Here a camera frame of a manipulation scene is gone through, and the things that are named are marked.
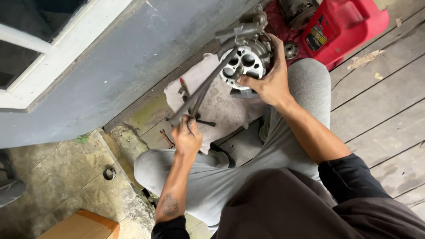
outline white rag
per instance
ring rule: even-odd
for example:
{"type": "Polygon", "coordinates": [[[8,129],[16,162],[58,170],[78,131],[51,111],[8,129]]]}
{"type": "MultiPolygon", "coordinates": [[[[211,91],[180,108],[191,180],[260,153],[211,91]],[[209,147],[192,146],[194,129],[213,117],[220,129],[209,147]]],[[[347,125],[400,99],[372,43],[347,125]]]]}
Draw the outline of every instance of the white rag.
{"type": "MultiPolygon", "coordinates": [[[[196,91],[219,63],[217,55],[204,54],[204,59],[201,62],[181,76],[186,83],[189,94],[196,91]]],[[[183,105],[182,96],[184,93],[179,94],[180,88],[180,80],[176,79],[164,89],[167,103],[174,112],[177,112],[183,105]]],[[[201,152],[204,154],[208,154],[211,142],[227,136],[240,126],[247,129],[248,122],[260,117],[266,109],[266,104],[262,99],[235,99],[230,97],[231,89],[230,85],[226,84],[220,76],[217,76],[199,107],[200,120],[216,123],[215,127],[198,123],[198,128],[204,136],[201,147],[201,152]]]]}

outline cardboard box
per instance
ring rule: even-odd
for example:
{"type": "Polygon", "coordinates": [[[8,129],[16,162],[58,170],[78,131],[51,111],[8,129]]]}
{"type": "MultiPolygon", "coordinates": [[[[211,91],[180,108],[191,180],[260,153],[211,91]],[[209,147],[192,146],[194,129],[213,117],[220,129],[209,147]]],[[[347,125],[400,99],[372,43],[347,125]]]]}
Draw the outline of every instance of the cardboard box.
{"type": "Polygon", "coordinates": [[[119,224],[89,211],[79,210],[38,239],[117,239],[119,224]]]}

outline hand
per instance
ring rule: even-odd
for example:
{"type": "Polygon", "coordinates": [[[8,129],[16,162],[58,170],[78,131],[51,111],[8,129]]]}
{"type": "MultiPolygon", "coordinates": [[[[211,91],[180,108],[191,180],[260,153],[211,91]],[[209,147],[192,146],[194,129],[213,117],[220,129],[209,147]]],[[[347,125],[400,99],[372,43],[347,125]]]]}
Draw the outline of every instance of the hand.
{"type": "Polygon", "coordinates": [[[174,126],[171,135],[176,143],[175,155],[180,155],[184,159],[190,158],[191,163],[193,163],[202,146],[202,133],[198,130],[195,119],[189,121],[189,129],[187,127],[188,120],[189,116],[184,114],[181,117],[180,124],[174,126]]]}
{"type": "Polygon", "coordinates": [[[288,71],[286,67],[283,41],[275,35],[269,34],[274,47],[275,63],[269,74],[262,80],[243,75],[237,83],[255,90],[258,95],[269,105],[279,107],[293,100],[288,87],[288,71]]]}

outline black sleeve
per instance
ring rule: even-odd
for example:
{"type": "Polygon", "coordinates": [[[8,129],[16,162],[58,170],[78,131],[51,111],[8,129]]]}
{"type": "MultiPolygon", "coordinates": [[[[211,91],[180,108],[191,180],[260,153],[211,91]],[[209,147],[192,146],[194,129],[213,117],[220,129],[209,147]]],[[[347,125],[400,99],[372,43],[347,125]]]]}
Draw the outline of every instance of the black sleeve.
{"type": "Polygon", "coordinates": [[[152,239],[189,239],[189,234],[186,231],[186,218],[179,216],[170,221],[156,224],[150,237],[152,239]]]}
{"type": "Polygon", "coordinates": [[[355,154],[322,162],[318,170],[323,185],[338,203],[361,197],[391,198],[355,154]]]}

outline red oil container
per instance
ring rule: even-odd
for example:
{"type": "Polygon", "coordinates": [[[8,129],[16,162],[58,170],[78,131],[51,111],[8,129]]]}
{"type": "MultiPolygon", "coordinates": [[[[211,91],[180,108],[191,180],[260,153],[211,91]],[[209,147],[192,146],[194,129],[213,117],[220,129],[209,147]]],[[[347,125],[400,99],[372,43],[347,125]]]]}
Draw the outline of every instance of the red oil container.
{"type": "Polygon", "coordinates": [[[384,31],[388,21],[387,10],[373,0],[323,0],[301,42],[311,58],[329,66],[384,31]]]}

